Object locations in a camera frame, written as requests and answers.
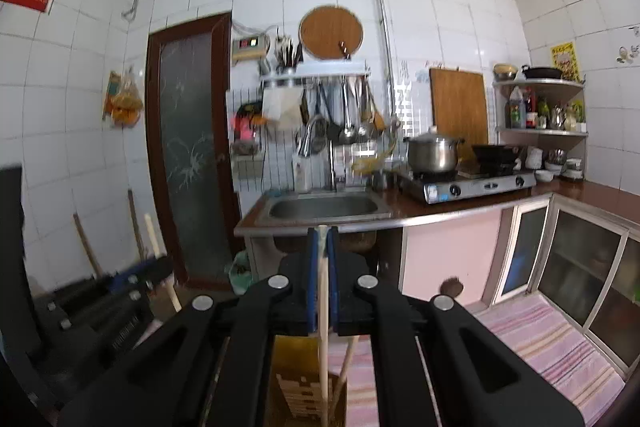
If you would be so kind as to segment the long wooden chopstick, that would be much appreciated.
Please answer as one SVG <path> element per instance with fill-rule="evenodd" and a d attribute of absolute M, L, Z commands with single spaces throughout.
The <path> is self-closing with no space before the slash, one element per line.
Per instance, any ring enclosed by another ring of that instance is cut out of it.
<path fill-rule="evenodd" d="M 340 402 L 341 393 L 344 388 L 344 384 L 347 381 L 349 367 L 352 364 L 352 359 L 354 358 L 358 341 L 358 336 L 352 336 L 348 340 L 343 364 L 341 366 L 341 372 L 340 375 L 338 375 L 338 380 L 333 392 L 332 410 L 335 410 L 337 408 L 337 404 Z"/>

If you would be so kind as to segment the wooden chopstick pair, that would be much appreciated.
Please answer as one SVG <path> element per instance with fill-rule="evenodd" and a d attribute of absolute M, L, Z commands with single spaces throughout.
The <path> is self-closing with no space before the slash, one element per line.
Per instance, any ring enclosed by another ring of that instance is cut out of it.
<path fill-rule="evenodd" d="M 318 359 L 321 395 L 321 426 L 329 426 L 329 259 L 326 254 L 328 227 L 318 228 Z"/>
<path fill-rule="evenodd" d="M 172 275 L 171 261 L 166 255 L 160 252 L 160 242 L 157 239 L 153 219 L 149 213 L 145 213 L 144 222 L 152 245 L 154 258 L 158 265 L 166 272 L 166 275 L 162 280 L 163 288 L 165 288 L 171 306 L 176 312 L 180 312 L 182 306 L 175 288 L 175 279 Z"/>

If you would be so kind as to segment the yellow plastic utensil basket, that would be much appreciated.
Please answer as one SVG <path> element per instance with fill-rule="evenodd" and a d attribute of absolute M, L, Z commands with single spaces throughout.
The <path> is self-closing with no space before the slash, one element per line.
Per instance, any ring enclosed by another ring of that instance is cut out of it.
<path fill-rule="evenodd" d="M 346 425 L 347 381 L 344 357 L 329 357 L 328 425 Z M 323 426 L 318 339 L 277 336 L 273 343 L 264 426 Z"/>

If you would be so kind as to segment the pink striped tablecloth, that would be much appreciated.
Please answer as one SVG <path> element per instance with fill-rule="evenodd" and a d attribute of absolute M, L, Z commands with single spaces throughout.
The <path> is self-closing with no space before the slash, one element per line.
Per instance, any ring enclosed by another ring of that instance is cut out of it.
<path fill-rule="evenodd" d="M 348 425 L 622 425 L 624 381 L 539 297 L 474 317 L 448 297 L 356 288 L 332 298 L 331 323 L 370 340 Z"/>

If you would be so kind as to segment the steel cooking pot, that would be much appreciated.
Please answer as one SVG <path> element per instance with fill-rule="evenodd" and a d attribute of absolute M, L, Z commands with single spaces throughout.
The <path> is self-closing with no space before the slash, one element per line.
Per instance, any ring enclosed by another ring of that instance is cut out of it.
<path fill-rule="evenodd" d="M 438 132 L 426 132 L 416 136 L 406 136 L 407 162 L 413 172 L 444 174 L 457 170 L 458 146 L 465 143 L 462 138 Z"/>

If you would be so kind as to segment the black wok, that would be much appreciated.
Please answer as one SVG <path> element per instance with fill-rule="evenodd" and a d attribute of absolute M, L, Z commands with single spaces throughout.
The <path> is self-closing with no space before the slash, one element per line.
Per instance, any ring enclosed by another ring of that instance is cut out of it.
<path fill-rule="evenodd" d="M 521 145 L 473 145 L 477 165 L 484 173 L 512 173 L 524 147 Z"/>

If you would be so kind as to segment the orange hanging bag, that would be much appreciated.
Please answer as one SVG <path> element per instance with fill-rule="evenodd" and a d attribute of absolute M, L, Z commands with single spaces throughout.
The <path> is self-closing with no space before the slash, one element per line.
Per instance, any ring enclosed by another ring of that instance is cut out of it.
<path fill-rule="evenodd" d="M 115 127 L 132 128 L 139 121 L 142 110 L 143 102 L 132 69 L 124 75 L 112 70 L 107 79 L 102 120 L 111 121 Z"/>

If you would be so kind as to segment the rectangular wooden cutting board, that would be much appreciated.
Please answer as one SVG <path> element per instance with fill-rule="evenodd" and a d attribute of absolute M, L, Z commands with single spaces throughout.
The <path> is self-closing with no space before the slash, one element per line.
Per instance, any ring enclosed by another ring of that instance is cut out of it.
<path fill-rule="evenodd" d="M 441 134 L 463 139 L 458 145 L 462 161 L 475 160 L 473 145 L 488 144 L 488 118 L 484 78 L 477 72 L 430 69 L 434 124 Z"/>

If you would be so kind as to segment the hanging utensil rack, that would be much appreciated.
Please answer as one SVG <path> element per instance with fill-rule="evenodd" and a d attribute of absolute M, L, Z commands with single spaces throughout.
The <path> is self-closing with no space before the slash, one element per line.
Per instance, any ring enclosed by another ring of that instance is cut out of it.
<path fill-rule="evenodd" d="M 397 132 L 399 122 L 378 108 L 363 61 L 303 63 L 259 78 L 262 120 L 278 131 L 300 131 L 318 121 L 337 145 L 355 145 Z"/>

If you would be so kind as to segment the dark glass door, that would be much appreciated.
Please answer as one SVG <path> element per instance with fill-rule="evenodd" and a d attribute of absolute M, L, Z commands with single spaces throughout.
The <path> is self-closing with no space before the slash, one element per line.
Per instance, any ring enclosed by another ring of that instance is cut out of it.
<path fill-rule="evenodd" d="M 233 186 L 226 94 L 231 15 L 153 32 L 145 61 L 145 142 L 155 212 L 178 283 L 226 291 L 244 243 Z"/>

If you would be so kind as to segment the white electric box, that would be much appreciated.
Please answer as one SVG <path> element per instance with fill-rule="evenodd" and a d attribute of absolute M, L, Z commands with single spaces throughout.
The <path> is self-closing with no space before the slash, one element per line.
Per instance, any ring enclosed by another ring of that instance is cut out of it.
<path fill-rule="evenodd" d="M 267 34 L 244 36 L 232 40 L 231 60 L 259 61 L 266 58 L 270 49 L 270 38 Z"/>

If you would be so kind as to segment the round wooden board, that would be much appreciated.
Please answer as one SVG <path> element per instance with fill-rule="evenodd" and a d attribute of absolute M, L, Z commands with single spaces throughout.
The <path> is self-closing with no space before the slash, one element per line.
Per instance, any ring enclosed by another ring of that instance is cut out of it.
<path fill-rule="evenodd" d="M 320 5 L 309 11 L 298 28 L 304 50 L 318 60 L 347 60 L 363 42 L 362 23 L 338 5 Z"/>

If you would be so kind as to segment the wooden stick against wall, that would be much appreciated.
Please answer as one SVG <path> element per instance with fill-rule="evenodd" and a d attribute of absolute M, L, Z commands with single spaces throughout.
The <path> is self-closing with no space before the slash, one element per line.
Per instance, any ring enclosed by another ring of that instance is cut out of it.
<path fill-rule="evenodd" d="M 82 248 L 84 248 L 86 257 L 91 265 L 91 268 L 93 269 L 94 274 L 96 274 L 97 277 L 102 277 L 103 271 L 100 267 L 98 259 L 96 259 L 96 256 L 94 255 L 88 236 L 85 232 L 84 227 L 82 226 L 80 217 L 77 212 L 73 214 L 73 220 L 74 220 L 76 231 L 80 239 L 80 243 L 82 245 Z"/>

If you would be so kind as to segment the corner wall shelf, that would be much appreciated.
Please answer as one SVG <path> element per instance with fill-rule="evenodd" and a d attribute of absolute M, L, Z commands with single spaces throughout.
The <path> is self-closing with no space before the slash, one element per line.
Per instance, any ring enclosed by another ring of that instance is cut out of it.
<path fill-rule="evenodd" d="M 494 67 L 497 136 L 501 143 L 521 147 L 518 167 L 542 179 L 585 179 L 585 85 L 556 67 Z"/>

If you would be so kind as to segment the yellow wall poster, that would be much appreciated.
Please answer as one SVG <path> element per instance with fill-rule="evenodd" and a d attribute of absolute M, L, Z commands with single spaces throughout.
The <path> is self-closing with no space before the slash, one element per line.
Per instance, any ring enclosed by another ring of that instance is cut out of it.
<path fill-rule="evenodd" d="M 553 66 L 561 71 L 563 80 L 582 82 L 573 41 L 552 46 L 550 53 Z"/>

